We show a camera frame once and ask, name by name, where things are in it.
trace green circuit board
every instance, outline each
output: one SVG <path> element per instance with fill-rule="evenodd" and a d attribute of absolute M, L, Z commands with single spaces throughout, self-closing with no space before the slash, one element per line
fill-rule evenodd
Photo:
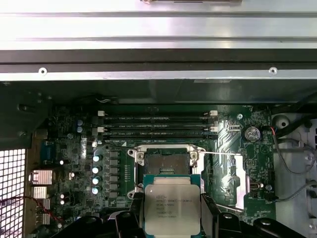
<path fill-rule="evenodd" d="M 103 137 L 95 135 L 92 128 L 100 123 L 98 111 L 103 111 L 110 122 L 105 126 Z M 173 129 L 166 124 L 178 127 L 189 125 L 192 118 L 200 121 L 206 114 L 217 111 L 212 117 L 217 131 Z M 155 124 L 150 132 L 140 133 L 140 127 L 130 121 L 146 120 L 145 124 Z M 78 130 L 78 121 L 83 122 Z M 113 132 L 113 125 L 121 122 L 118 131 Z M 201 173 L 205 184 L 205 192 L 212 196 L 223 211 L 234 212 L 248 223 L 259 217 L 275 219 L 275 204 L 264 199 L 266 194 L 274 194 L 274 168 L 272 153 L 270 114 L 266 110 L 256 111 L 251 105 L 104 105 L 95 107 L 56 107 L 50 118 L 49 138 L 42 145 L 41 161 L 43 165 L 58 164 L 60 160 L 69 161 L 59 168 L 57 176 L 50 188 L 55 194 L 51 198 L 51 207 L 56 214 L 63 214 L 71 223 L 84 215 L 100 215 L 117 210 L 128 209 L 131 204 L 129 192 L 135 188 L 135 181 L 142 183 L 142 175 L 146 169 L 138 166 L 142 172 L 135 178 L 135 162 L 128 154 L 128 149 L 144 144 L 192 144 L 206 151 L 219 153 L 236 153 L 233 155 L 206 154 L 204 170 Z M 261 131 L 261 138 L 255 142 L 248 141 L 243 134 L 245 128 L 256 127 Z M 93 162 L 95 154 L 103 159 Z M 182 150 L 154 149 L 152 155 L 182 155 Z M 92 167 L 102 168 L 98 175 L 92 173 Z M 240 185 L 241 168 L 246 172 L 251 183 L 251 190 L 244 197 L 237 196 Z M 101 177 L 100 192 L 92 194 L 92 178 Z M 76 204 L 60 204 L 59 194 L 73 193 Z M 243 209 L 233 208 L 243 199 Z"/>

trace metal bracket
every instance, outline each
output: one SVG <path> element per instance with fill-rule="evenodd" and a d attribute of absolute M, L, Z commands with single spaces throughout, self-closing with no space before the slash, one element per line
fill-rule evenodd
<path fill-rule="evenodd" d="M 128 150 L 128 155 L 134 158 L 136 164 L 144 166 L 144 156 L 148 149 L 181 149 L 184 148 L 190 153 L 190 166 L 195 166 L 193 169 L 194 174 L 201 174 L 204 170 L 204 153 L 200 153 L 200 151 L 206 151 L 202 147 L 198 147 L 191 144 L 155 144 L 155 145 L 140 145 L 135 147 L 134 149 Z"/>

